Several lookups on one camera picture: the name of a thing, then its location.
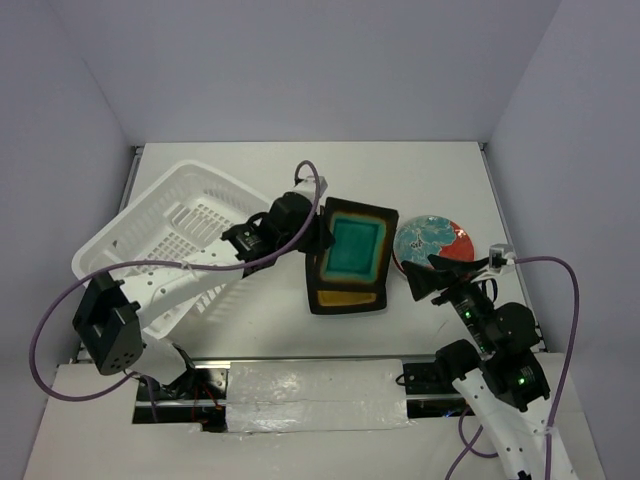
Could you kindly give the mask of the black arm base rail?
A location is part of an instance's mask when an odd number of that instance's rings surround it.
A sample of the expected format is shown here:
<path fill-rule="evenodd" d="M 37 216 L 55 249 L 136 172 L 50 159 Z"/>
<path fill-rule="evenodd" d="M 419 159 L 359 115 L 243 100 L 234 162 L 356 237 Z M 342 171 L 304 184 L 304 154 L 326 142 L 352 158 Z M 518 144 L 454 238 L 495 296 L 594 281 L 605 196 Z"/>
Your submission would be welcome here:
<path fill-rule="evenodd" d="M 299 360 L 201 365 L 172 395 L 141 382 L 136 424 L 193 423 L 212 433 L 299 433 L 406 428 L 466 407 L 435 361 Z"/>

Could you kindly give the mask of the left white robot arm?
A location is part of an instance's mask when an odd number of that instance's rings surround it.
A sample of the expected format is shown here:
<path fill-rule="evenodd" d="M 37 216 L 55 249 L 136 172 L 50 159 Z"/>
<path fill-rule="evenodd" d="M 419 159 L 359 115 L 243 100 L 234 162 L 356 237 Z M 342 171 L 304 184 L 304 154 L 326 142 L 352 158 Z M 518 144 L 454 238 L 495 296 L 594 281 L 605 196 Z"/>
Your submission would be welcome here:
<path fill-rule="evenodd" d="M 333 242 L 318 211 L 325 189 L 300 181 L 268 211 L 228 228 L 183 260 L 128 261 L 85 276 L 73 327 L 97 371 L 112 376 L 134 370 L 154 378 L 173 398 L 190 395 L 196 374 L 188 354 L 152 335 L 151 324 L 206 291 L 273 267 L 286 254 L 324 252 Z"/>

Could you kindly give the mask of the small red floral round plate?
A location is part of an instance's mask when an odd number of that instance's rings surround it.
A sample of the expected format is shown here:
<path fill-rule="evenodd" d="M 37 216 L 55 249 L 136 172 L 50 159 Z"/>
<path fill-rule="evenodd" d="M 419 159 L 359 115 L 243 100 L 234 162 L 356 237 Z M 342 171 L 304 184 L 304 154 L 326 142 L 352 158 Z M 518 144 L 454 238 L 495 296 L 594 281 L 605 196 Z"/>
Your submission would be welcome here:
<path fill-rule="evenodd" d="M 403 263 L 414 261 L 414 249 L 406 244 L 394 246 L 392 249 L 392 260 L 398 272 L 406 276 Z"/>

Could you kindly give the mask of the yellow square plate black rim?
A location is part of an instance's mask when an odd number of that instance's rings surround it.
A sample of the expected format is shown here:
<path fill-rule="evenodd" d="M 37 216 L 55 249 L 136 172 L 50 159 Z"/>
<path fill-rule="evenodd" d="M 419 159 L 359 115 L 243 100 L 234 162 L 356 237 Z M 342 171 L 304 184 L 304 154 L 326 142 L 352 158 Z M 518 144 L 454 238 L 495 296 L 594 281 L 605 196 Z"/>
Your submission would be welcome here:
<path fill-rule="evenodd" d="M 387 292 L 348 292 L 336 290 L 320 290 L 313 273 L 316 258 L 305 256 L 305 278 L 307 300 L 310 312 L 314 315 L 350 315 L 376 312 L 387 307 Z"/>

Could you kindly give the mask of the teal square plate black rim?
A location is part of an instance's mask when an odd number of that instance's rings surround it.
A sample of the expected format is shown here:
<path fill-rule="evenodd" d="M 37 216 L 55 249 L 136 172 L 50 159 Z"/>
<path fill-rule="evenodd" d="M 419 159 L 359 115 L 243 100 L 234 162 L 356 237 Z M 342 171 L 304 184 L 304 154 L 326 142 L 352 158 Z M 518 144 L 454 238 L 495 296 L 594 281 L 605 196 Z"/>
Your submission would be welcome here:
<path fill-rule="evenodd" d="M 391 262 L 398 211 L 329 197 L 323 219 L 334 243 L 310 258 L 314 287 L 328 291 L 382 291 Z"/>

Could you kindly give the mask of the large red floral round plate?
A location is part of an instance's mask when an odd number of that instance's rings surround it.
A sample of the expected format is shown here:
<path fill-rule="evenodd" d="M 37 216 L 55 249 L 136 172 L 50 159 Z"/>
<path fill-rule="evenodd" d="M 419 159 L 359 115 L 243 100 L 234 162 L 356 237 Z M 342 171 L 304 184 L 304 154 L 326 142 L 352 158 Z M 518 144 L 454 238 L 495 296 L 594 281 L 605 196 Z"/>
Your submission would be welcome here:
<path fill-rule="evenodd" d="M 413 263 L 427 267 L 431 266 L 430 254 L 462 261 L 475 259 L 474 245 L 467 231 L 441 216 L 423 215 L 406 220 L 396 231 L 393 247 L 400 244 L 414 249 Z"/>

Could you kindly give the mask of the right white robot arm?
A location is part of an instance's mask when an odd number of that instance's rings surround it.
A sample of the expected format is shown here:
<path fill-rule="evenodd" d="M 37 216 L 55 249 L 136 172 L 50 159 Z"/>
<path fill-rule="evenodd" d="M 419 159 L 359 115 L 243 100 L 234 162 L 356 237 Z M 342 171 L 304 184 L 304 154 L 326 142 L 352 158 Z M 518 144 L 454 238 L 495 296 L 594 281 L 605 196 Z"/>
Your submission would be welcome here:
<path fill-rule="evenodd" d="M 464 398 L 506 477 L 575 479 L 555 426 L 575 342 L 568 342 L 558 384 L 550 387 L 533 352 L 540 337 L 532 310 L 516 302 L 497 307 L 479 285 L 530 261 L 495 245 L 481 260 L 432 255 L 426 266 L 405 261 L 402 269 L 415 301 L 430 298 L 435 306 L 451 305 L 469 331 L 469 340 L 436 352 L 435 379 Z"/>

